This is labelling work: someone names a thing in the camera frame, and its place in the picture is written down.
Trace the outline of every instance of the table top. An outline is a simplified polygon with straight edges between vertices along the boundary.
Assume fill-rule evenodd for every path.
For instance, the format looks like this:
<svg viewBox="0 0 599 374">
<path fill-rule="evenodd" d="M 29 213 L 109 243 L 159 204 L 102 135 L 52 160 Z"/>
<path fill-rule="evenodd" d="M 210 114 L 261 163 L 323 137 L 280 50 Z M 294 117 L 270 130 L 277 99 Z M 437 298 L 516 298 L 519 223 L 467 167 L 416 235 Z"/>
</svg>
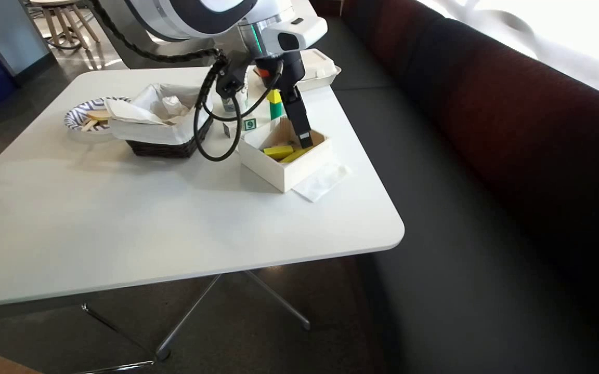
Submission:
<svg viewBox="0 0 599 374">
<path fill-rule="evenodd" d="M 0 303 L 151 284 L 394 246 L 403 222 L 330 86 L 304 91 L 313 129 L 348 167 L 310 204 L 239 163 L 136 158 L 83 138 L 65 114 L 151 82 L 200 84 L 205 68 L 76 76 L 0 156 Z M 208 145 L 224 147 L 217 127 Z"/>
</svg>

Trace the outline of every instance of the black cable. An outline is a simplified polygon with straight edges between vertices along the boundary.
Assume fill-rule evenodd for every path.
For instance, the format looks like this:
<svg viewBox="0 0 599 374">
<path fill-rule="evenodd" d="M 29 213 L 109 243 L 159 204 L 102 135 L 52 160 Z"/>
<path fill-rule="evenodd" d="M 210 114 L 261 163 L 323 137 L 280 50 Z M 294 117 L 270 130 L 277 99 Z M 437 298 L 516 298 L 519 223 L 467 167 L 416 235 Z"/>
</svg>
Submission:
<svg viewBox="0 0 599 374">
<path fill-rule="evenodd" d="M 229 147 L 222 156 L 213 158 L 213 156 L 210 156 L 210 154 L 202 147 L 202 140 L 200 140 L 200 137 L 197 137 L 200 110 L 205 105 L 205 99 L 208 99 L 208 96 L 210 96 L 210 88 L 211 88 L 211 84 L 213 84 L 213 81 L 215 81 L 215 76 L 217 76 L 217 73 L 221 73 L 222 68 L 227 68 L 227 61 L 224 61 L 222 58 L 217 58 L 217 59 L 211 63 L 211 68 L 208 70 L 208 74 L 204 76 L 202 84 L 200 84 L 200 93 L 197 93 L 197 99 L 196 99 L 196 111 L 192 111 L 192 137 L 196 137 L 196 147 L 197 147 L 197 152 L 200 152 L 204 158 L 208 158 L 210 162 L 222 162 L 222 160 L 227 160 L 227 158 L 236 149 L 239 137 L 240 137 L 240 117 L 243 117 L 243 114 L 240 114 L 239 101 L 236 101 L 235 98 L 229 98 L 229 99 L 232 99 L 235 120 L 236 120 L 235 138 L 232 138 L 230 147 Z"/>
<path fill-rule="evenodd" d="M 278 63 L 277 63 L 277 74 L 275 74 L 271 82 L 263 88 L 263 93 L 256 99 L 256 104 L 253 104 L 249 110 L 245 110 L 240 116 L 252 114 L 252 111 L 263 101 L 263 98 L 277 86 L 280 74 L 283 74 L 283 61 L 278 59 Z M 217 120 L 236 120 L 236 117 L 229 117 L 229 116 L 217 116 L 217 114 L 213 114 L 205 104 L 204 104 L 204 110 L 205 110 L 211 117 L 217 117 Z"/>
<path fill-rule="evenodd" d="M 98 16 L 102 18 L 102 23 L 112 30 L 112 35 L 122 42 L 127 47 L 131 47 L 135 53 L 156 59 L 156 61 L 189 61 L 196 58 L 205 58 L 205 55 L 217 55 L 215 47 L 210 50 L 200 50 L 200 52 L 190 52 L 190 53 L 176 53 L 176 55 L 159 55 L 159 53 L 151 53 L 140 50 L 139 45 L 135 45 L 133 42 L 128 42 L 112 23 L 109 15 L 103 9 L 103 5 L 99 3 L 99 0 L 92 0 L 93 9 L 98 13 Z"/>
</svg>

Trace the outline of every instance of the chair leg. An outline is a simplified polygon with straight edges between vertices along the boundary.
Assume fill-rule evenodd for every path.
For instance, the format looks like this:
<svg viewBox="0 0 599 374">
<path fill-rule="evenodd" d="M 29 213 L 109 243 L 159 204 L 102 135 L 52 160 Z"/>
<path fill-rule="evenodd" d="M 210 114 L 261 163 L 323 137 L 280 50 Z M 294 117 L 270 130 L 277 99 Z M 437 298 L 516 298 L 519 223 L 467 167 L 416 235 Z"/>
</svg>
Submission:
<svg viewBox="0 0 599 374">
<path fill-rule="evenodd" d="M 93 32 L 93 28 L 90 26 L 90 23 L 84 21 L 84 16 L 78 13 L 76 5 L 70 5 L 74 16 L 78 18 L 78 23 L 86 28 L 86 32 L 92 35 L 93 44 L 99 45 L 98 35 Z"/>
<path fill-rule="evenodd" d="M 57 47 L 60 42 L 57 42 L 56 28 L 53 28 L 52 13 L 49 13 L 47 8 L 42 8 L 42 13 L 43 13 L 43 18 L 46 18 L 47 28 L 49 28 L 49 40 L 52 40 L 52 44 Z"/>
<path fill-rule="evenodd" d="M 90 50 L 90 45 L 86 45 L 86 40 L 84 40 L 83 32 L 76 28 L 76 23 L 74 23 L 74 18 L 70 16 L 68 8 L 60 8 L 57 13 L 61 13 L 61 15 L 67 16 L 67 21 L 70 23 L 73 32 L 74 32 L 76 40 L 84 45 L 84 52 L 86 52 L 86 58 L 90 58 L 92 67 L 98 68 L 98 67 L 95 67 L 95 58 L 93 58 L 93 53 L 92 53 L 92 50 Z"/>
<path fill-rule="evenodd" d="M 70 26 L 70 18 L 67 18 L 65 9 L 61 8 L 53 8 L 53 15 L 57 18 L 57 24 L 60 24 L 60 40 L 65 40 L 67 45 L 60 45 L 60 50 L 76 50 L 81 47 L 81 40 L 74 35 L 74 26 Z"/>
</svg>

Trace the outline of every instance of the small box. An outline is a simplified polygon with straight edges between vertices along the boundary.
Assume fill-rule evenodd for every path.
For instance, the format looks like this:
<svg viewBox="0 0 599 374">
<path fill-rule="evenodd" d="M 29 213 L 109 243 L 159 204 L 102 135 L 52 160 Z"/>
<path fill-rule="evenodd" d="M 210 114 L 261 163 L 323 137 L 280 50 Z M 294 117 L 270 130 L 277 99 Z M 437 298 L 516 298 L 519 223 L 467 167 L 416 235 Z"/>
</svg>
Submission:
<svg viewBox="0 0 599 374">
<path fill-rule="evenodd" d="M 301 61 L 304 61 L 304 79 L 296 81 L 296 86 L 301 91 L 316 88 L 316 86 L 329 86 L 340 73 L 340 68 L 335 63 L 332 58 L 322 53 L 316 47 L 301 50 Z"/>
<path fill-rule="evenodd" d="M 296 160 L 283 163 L 265 156 L 261 149 L 275 143 L 292 143 L 300 147 L 292 125 L 280 117 L 278 125 L 263 125 L 243 135 L 239 158 L 263 180 L 280 191 L 292 189 L 300 180 L 316 173 L 332 158 L 332 140 L 317 130 L 312 130 L 313 145 Z"/>
<path fill-rule="evenodd" d="M 107 99 L 109 130 L 136 156 L 189 158 L 196 138 L 202 140 L 211 123 L 205 111 L 200 111 L 197 135 L 192 135 L 197 91 L 182 84 L 149 84 L 131 101 Z"/>
</svg>

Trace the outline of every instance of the yellow object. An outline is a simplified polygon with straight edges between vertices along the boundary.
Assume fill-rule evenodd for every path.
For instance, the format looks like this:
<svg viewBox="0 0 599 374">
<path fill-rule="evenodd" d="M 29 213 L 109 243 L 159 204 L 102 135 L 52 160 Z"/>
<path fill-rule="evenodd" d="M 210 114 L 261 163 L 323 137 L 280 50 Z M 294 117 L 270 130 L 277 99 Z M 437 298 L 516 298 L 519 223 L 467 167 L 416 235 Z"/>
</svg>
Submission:
<svg viewBox="0 0 599 374">
<path fill-rule="evenodd" d="M 278 88 L 271 88 L 270 93 L 265 93 L 265 99 L 270 104 L 280 104 L 280 91 Z"/>
<path fill-rule="evenodd" d="M 98 120 L 95 117 L 90 117 L 83 127 L 81 127 L 81 130 L 90 130 L 92 127 L 95 127 L 98 125 Z"/>
<path fill-rule="evenodd" d="M 283 163 L 289 163 L 289 162 L 301 158 L 301 156 L 304 156 L 306 152 L 310 152 L 310 149 L 312 149 L 312 147 L 294 149 L 292 154 L 284 156 L 280 162 L 283 162 Z"/>
<path fill-rule="evenodd" d="M 92 110 L 92 111 L 86 111 L 86 117 L 98 120 L 98 123 L 105 123 L 112 117 L 112 114 L 103 111 L 103 110 Z"/>
<path fill-rule="evenodd" d="M 263 147 L 261 152 L 275 160 L 283 160 L 283 158 L 291 156 L 294 152 L 294 147 L 280 143 L 280 145 Z"/>
</svg>

